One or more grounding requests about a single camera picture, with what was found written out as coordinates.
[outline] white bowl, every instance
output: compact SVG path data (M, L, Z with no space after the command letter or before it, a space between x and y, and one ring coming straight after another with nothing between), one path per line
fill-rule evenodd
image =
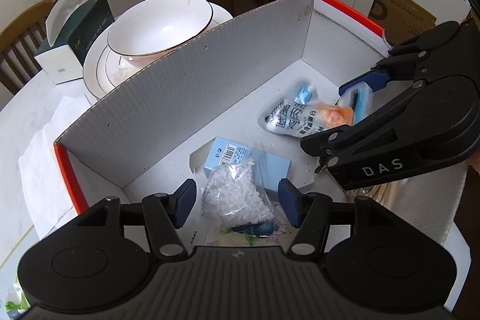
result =
M111 25L107 42L127 61L148 63L204 31L212 16L206 0L146 0Z

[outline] tissue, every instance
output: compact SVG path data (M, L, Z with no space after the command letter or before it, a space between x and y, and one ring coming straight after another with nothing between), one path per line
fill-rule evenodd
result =
M46 19L46 38L52 46L71 14L87 0L58 0Z

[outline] brown cardboard box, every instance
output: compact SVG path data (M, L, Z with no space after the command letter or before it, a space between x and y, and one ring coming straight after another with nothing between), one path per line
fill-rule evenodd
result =
M433 28L436 20L412 0L374 0L368 17L385 29L391 44Z

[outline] screw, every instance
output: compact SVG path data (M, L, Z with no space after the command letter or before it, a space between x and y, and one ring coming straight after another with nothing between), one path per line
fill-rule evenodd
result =
M164 256L177 256L183 252L183 247L178 244L165 244L160 247L160 254Z
M328 160L327 166L333 167L338 162L338 156L334 156L332 159Z
M315 252L315 247L308 243L296 243L292 246L292 252L296 255L310 255Z

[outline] white table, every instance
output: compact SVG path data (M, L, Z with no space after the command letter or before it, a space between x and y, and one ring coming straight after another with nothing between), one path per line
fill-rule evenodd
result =
M83 79L55 85L40 71L0 111L0 265L32 226L23 198L18 158L32 136L51 120L62 97L81 95L91 103L95 101Z

